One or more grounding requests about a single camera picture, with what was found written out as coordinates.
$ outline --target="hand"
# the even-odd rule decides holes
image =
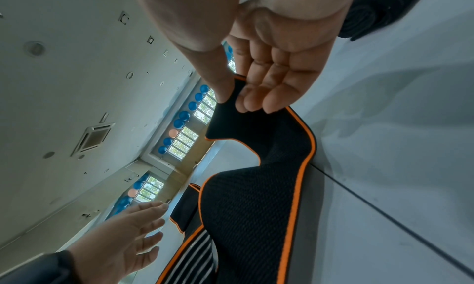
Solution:
[[[68,251],[82,283],[116,284],[152,263],[159,249],[153,246],[163,233],[146,238],[145,235],[164,225],[161,217],[167,210],[167,203],[140,203],[105,221],[70,246]]]
[[[241,112],[267,113],[298,100],[329,57],[352,0],[139,0],[214,89],[219,103],[234,89],[221,42],[234,50],[247,86]]]

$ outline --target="white ceiling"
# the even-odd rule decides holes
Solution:
[[[0,12],[1,245],[137,158],[193,69],[135,0],[0,0]],[[46,54],[26,55],[28,41]],[[105,112],[104,144],[71,157]]]

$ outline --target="sleeve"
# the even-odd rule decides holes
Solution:
[[[43,255],[0,277],[0,284],[81,284],[68,251]]]

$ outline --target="air conditioning vent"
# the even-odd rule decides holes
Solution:
[[[71,156],[98,148],[105,141],[114,125],[115,123],[111,123],[87,128]]]

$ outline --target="orange balloon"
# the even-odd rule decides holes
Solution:
[[[138,189],[132,188],[128,191],[128,196],[131,198],[134,198],[137,195],[137,193],[138,193]]]
[[[168,134],[169,134],[169,137],[176,138],[178,136],[178,133],[179,133],[178,130],[171,129]]]

